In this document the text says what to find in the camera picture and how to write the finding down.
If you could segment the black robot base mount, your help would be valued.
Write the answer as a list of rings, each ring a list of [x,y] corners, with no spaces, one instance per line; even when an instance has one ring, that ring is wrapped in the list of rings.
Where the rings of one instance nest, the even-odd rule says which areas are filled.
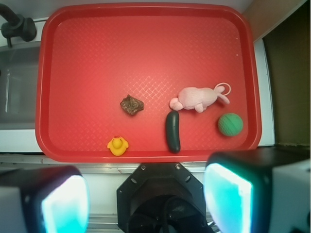
[[[211,233],[203,184],[180,163],[140,164],[119,186],[125,233]]]

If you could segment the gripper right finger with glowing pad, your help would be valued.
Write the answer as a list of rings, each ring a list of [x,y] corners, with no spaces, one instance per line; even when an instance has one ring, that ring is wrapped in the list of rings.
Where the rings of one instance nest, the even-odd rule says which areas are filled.
[[[223,233],[308,233],[311,151],[293,147],[213,153],[204,196]]]

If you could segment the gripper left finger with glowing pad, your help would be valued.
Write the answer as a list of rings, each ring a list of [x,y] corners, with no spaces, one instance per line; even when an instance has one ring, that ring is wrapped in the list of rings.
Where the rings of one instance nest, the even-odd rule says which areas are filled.
[[[2,233],[85,233],[89,212],[88,184],[74,166],[0,173]]]

